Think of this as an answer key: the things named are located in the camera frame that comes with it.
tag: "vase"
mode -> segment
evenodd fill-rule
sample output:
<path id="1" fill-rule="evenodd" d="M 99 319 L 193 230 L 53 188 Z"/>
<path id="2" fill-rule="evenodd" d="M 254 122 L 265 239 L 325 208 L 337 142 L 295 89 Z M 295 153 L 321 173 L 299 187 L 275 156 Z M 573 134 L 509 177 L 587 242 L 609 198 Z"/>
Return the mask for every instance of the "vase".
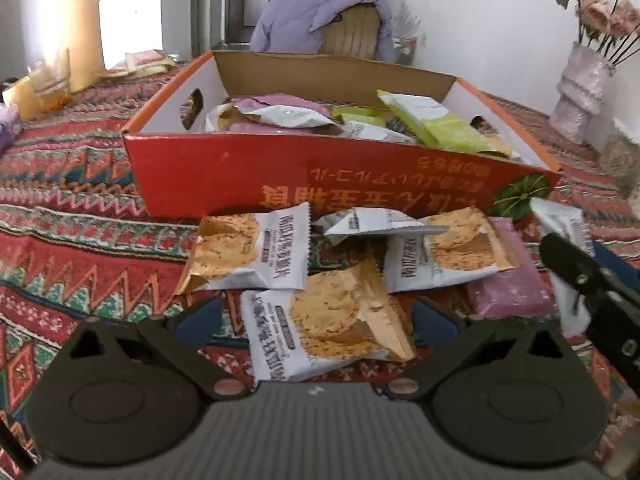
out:
<path id="1" fill-rule="evenodd" d="M 558 83 L 560 100 L 549 117 L 549 125 L 572 142 L 582 144 L 591 120 L 600 114 L 607 83 L 615 71 L 595 50 L 574 43 Z"/>

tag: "cardboard box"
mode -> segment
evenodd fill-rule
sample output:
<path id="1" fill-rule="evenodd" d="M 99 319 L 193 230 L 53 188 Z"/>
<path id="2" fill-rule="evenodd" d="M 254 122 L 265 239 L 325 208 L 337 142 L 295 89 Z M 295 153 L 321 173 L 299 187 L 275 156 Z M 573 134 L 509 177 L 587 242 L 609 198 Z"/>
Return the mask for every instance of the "cardboard box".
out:
<path id="1" fill-rule="evenodd" d="M 197 133 L 229 96 L 282 92 L 383 108 L 376 91 L 430 96 L 465 121 L 481 116 L 527 161 L 326 136 Z M 192 96 L 185 121 L 181 107 Z M 314 216 L 352 206 L 421 218 L 477 205 L 522 221 L 560 165 L 494 101 L 455 76 L 336 56 L 207 52 L 164 86 L 124 131 L 150 214 L 200 218 L 309 201 Z"/>

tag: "yellow thermos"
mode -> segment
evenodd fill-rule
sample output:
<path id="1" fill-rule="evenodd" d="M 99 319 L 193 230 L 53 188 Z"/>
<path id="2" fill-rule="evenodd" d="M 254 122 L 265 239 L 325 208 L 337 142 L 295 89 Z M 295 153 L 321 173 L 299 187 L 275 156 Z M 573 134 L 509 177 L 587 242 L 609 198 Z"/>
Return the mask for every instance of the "yellow thermos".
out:
<path id="1" fill-rule="evenodd" d="M 91 86 L 104 71 L 99 1 L 55 0 L 60 12 L 61 42 L 69 49 L 72 92 Z"/>

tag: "gray gripper base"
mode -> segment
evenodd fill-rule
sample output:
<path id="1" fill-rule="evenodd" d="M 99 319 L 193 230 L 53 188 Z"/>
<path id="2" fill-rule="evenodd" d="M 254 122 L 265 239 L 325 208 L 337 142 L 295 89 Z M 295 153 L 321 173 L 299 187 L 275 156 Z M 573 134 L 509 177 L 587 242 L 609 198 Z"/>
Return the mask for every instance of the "gray gripper base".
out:
<path id="1" fill-rule="evenodd" d="M 162 456 L 110 469 L 49 460 L 29 478 L 605 480 L 606 476 L 585 462 L 542 471 L 479 462 L 445 442 L 418 406 L 385 400 L 369 384 L 265 383 L 247 399 L 214 404 L 196 430 Z"/>

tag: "blue object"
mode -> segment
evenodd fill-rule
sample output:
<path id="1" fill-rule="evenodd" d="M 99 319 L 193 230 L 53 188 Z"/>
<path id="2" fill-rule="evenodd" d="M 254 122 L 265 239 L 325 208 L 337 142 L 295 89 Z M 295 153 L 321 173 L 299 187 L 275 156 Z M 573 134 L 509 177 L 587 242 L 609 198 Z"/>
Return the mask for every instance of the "blue object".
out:
<path id="1" fill-rule="evenodd" d="M 434 350 L 442 348 L 460 336 L 458 324 L 431 308 L 427 303 L 416 300 L 411 306 L 414 333 L 420 346 Z"/>
<path id="2" fill-rule="evenodd" d="M 200 350 L 222 330 L 222 301 L 211 298 L 194 308 L 196 311 L 176 326 L 174 335 L 194 350 Z"/>
<path id="3" fill-rule="evenodd" d="M 601 266 L 615 272 L 623 285 L 640 294 L 640 272 L 635 267 L 626 263 L 625 260 L 616 256 L 602 244 L 595 242 L 593 248 L 595 250 L 595 260 Z"/>

